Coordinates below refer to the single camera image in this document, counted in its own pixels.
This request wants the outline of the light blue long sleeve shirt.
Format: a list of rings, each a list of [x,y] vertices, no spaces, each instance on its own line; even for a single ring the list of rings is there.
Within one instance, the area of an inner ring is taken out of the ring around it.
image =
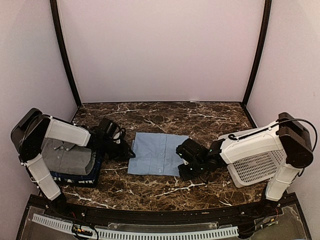
[[[132,146],[135,157],[129,160],[127,173],[178,177],[178,166],[184,160],[176,148],[188,138],[187,135],[137,132]]]

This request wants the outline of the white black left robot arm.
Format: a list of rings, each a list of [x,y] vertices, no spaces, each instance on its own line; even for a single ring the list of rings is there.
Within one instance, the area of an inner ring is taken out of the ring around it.
[[[51,210],[67,218],[70,206],[62,199],[61,185],[94,188],[101,165],[111,160],[129,160],[136,155],[125,140],[126,129],[103,118],[87,128],[32,108],[10,134],[18,158],[31,181],[46,198]]]

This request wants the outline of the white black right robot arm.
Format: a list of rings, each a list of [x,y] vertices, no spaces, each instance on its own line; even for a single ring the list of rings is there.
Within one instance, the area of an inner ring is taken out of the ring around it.
[[[255,205],[255,213],[266,217],[275,208],[287,188],[314,160],[316,142],[303,125],[306,119],[287,112],[270,124],[221,135],[209,148],[188,138],[176,148],[183,159],[178,166],[184,181],[227,167],[237,188],[268,181],[264,199]]]

